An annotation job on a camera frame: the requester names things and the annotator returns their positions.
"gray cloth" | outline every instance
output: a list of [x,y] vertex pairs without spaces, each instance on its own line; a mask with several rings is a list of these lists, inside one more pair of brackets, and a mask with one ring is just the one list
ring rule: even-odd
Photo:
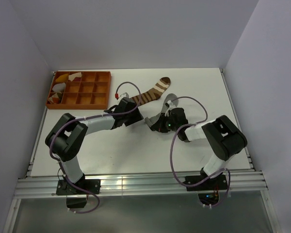
[[[166,96],[164,103],[163,103],[163,107],[160,113],[158,113],[156,116],[153,117],[146,117],[145,118],[145,123],[151,127],[152,125],[154,125],[160,118],[161,113],[166,113],[168,107],[165,105],[169,100],[174,100],[175,98],[177,98],[177,96],[173,93],[170,93]],[[173,101],[173,104],[177,107],[178,106],[178,100]]]

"white table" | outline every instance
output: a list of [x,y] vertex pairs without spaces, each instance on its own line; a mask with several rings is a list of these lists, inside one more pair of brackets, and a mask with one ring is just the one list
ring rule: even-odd
[[[218,68],[182,69],[114,69],[112,75],[109,107],[116,104],[114,93],[124,81],[135,83],[145,92],[152,88],[161,77],[169,77],[171,85],[161,99],[139,107],[144,117],[152,117],[160,112],[168,93],[178,97],[191,96],[201,101],[209,113],[209,120],[227,115],[235,124],[236,119]],[[137,95],[137,90],[126,84],[119,93]],[[190,123],[204,119],[203,109],[192,100],[179,100]],[[50,130],[61,117],[69,112],[74,116],[101,114],[101,110],[47,110],[40,139],[37,145],[31,176],[55,176],[58,164],[49,156],[49,148],[44,141]],[[100,131],[85,137],[78,160],[85,174],[131,174],[170,172],[169,150],[174,133],[152,132],[144,121],[129,127]],[[174,148],[176,171],[199,171],[212,154],[206,139],[191,143],[179,140]],[[243,150],[228,164],[229,169],[250,169],[247,155]]]

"striped sock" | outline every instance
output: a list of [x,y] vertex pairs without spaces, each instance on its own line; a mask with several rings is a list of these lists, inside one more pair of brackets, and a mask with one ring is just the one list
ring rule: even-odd
[[[149,103],[153,100],[158,100],[162,94],[169,88],[170,78],[164,77],[161,78],[153,88],[141,94],[141,102],[140,105]],[[139,102],[139,95],[131,97],[136,103]]]

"wooden tray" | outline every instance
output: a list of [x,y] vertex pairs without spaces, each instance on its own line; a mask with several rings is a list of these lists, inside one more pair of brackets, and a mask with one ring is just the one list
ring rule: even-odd
[[[55,92],[52,91],[54,85],[63,83],[55,80],[63,74],[74,74],[80,71],[57,71],[48,93],[48,99]],[[81,71],[80,82],[67,81],[61,103],[55,104],[47,100],[46,106],[49,109],[107,109],[111,73],[109,71]]]

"gray floor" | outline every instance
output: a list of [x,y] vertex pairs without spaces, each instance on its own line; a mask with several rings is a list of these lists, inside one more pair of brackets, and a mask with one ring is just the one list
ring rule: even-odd
[[82,215],[67,212],[65,199],[22,200],[18,213],[15,233],[272,232],[260,192],[232,193],[212,210],[185,194],[102,198],[99,209]]

